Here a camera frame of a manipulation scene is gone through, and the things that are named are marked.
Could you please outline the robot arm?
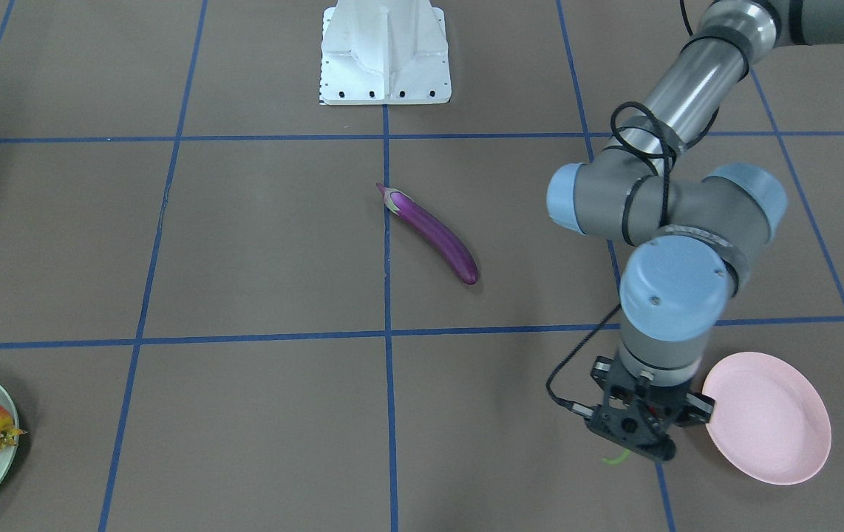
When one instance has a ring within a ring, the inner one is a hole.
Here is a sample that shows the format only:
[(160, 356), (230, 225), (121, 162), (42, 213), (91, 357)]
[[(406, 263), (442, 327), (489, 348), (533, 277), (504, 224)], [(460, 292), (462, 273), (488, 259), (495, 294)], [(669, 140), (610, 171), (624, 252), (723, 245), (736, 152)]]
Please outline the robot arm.
[(655, 463), (675, 457), (670, 426), (710, 422), (715, 401), (692, 391), (692, 378), (788, 205), (786, 189), (759, 166), (723, 165), (681, 185), (673, 166), (773, 50), (844, 44), (844, 1), (715, 1), (687, 31), (644, 101), (612, 112), (604, 151), (558, 168), (546, 194), (559, 226), (633, 247), (609, 311), (621, 321), (616, 356), (598, 357), (591, 370), (602, 402), (551, 398), (594, 434)]

